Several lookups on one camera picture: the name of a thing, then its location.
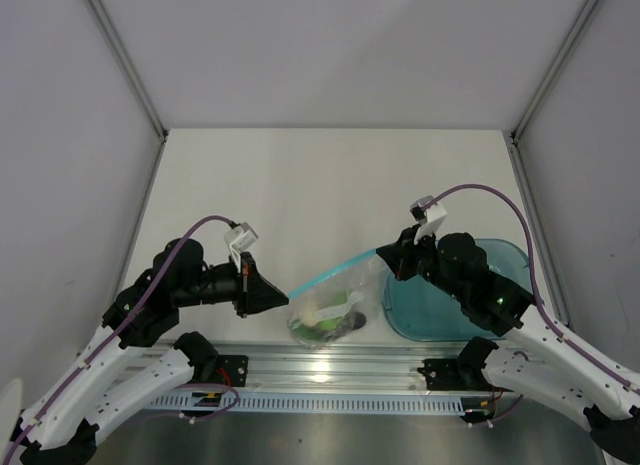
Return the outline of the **clear zip top bag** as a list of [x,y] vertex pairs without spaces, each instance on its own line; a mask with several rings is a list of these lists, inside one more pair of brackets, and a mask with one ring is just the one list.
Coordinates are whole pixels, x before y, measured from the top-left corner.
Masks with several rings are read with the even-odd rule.
[[335,343],[373,323],[380,313],[388,267],[374,249],[288,293],[286,325],[310,348]]

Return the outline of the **green cucumber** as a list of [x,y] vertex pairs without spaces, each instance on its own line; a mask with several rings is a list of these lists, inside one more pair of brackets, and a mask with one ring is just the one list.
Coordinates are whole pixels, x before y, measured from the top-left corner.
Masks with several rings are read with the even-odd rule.
[[[300,309],[308,305],[315,305],[322,309],[322,321],[315,327],[306,327],[298,319]],[[352,300],[346,292],[333,294],[324,299],[306,298],[296,306],[287,325],[291,333],[302,341],[326,343],[334,339],[344,324],[344,318],[352,311],[352,308]]]

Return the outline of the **white egg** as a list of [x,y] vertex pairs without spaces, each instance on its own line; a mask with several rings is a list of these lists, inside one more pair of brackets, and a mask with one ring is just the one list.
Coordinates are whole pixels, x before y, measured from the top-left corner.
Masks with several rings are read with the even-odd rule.
[[315,305],[308,305],[298,312],[299,322],[306,327],[315,327],[322,321],[322,309]]

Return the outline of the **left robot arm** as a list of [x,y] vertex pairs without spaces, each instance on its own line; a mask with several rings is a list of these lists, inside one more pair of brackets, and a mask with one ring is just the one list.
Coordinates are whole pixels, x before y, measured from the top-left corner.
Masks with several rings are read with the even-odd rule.
[[241,318],[288,304],[247,251],[211,266],[203,246],[175,239],[157,254],[102,317],[71,368],[17,419],[3,461],[86,464],[98,445],[156,398],[181,386],[232,387],[219,353],[202,334],[182,334],[160,359],[121,384],[115,381],[167,331],[183,307],[230,303]]

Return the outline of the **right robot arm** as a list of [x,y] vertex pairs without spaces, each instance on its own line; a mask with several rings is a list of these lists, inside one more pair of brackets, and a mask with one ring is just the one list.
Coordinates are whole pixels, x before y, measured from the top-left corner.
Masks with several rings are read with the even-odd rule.
[[468,388],[485,382],[538,402],[585,429],[604,452],[626,464],[639,461],[639,375],[586,342],[530,291],[495,273],[468,233],[442,238],[413,226],[377,255],[395,278],[415,276],[456,300],[474,325],[521,349],[472,339],[456,374]]

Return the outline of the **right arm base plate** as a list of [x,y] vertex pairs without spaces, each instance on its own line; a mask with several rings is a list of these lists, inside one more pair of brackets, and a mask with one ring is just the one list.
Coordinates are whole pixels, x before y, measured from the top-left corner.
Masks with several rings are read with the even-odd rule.
[[492,389],[484,378],[466,376],[452,358],[425,359],[417,372],[423,376],[430,391],[489,392]]

